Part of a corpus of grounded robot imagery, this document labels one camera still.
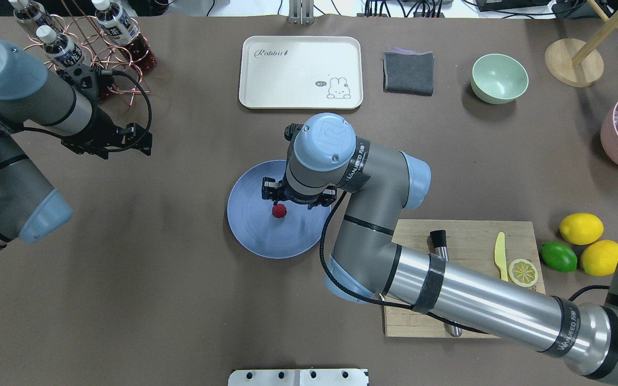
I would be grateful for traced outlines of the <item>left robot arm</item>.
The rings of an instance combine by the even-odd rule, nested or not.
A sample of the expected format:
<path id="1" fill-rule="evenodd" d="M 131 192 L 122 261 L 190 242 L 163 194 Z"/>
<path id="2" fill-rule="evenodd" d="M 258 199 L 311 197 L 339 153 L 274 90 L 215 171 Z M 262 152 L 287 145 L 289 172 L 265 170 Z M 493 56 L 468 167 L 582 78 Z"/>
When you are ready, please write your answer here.
<path id="1" fill-rule="evenodd" d="M 35 243 L 72 217 L 69 204 L 14 134 L 44 133 L 72 152 L 103 159 L 129 149 L 151 154 L 151 103 L 146 125 L 119 127 L 98 105 L 102 76 L 125 73 L 86 68 L 78 80 L 66 80 L 13 42 L 0 41 L 0 251 L 15 239 Z"/>

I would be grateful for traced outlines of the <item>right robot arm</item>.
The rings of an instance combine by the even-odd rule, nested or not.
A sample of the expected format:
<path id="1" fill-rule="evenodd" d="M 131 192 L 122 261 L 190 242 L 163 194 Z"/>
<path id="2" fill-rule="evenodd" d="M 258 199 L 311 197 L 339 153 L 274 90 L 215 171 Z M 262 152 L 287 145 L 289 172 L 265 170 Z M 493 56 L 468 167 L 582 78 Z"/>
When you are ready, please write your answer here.
<path id="1" fill-rule="evenodd" d="M 419 207 L 431 169 L 404 152 L 357 137 L 340 115 L 319 113 L 285 129 L 282 181 L 262 197 L 314 207 L 351 194 L 326 276 L 348 296 L 380 293 L 398 306 L 529 345 L 577 374 L 618 384 L 618 266 L 603 305 L 547 296 L 394 243 L 402 210 Z"/>

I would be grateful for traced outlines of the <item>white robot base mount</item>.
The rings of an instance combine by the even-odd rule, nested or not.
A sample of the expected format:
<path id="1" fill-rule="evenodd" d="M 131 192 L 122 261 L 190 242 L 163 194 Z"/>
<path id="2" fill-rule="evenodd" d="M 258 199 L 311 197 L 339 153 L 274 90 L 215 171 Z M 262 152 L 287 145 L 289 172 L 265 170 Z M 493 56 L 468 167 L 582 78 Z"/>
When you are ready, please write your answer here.
<path id="1" fill-rule="evenodd" d="M 370 385 L 367 369 L 238 369 L 228 385 Z"/>

